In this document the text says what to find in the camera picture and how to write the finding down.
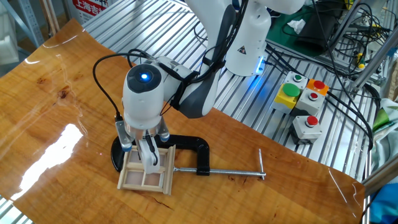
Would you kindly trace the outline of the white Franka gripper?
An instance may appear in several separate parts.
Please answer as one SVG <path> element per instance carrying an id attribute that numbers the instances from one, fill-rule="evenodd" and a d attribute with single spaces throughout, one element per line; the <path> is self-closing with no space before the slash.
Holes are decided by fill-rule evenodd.
<path id="1" fill-rule="evenodd" d="M 142 137 L 136 140 L 137 156 L 144 166 L 147 174 L 158 172 L 160 169 L 160 156 L 155 138 L 148 132 L 143 132 Z"/>

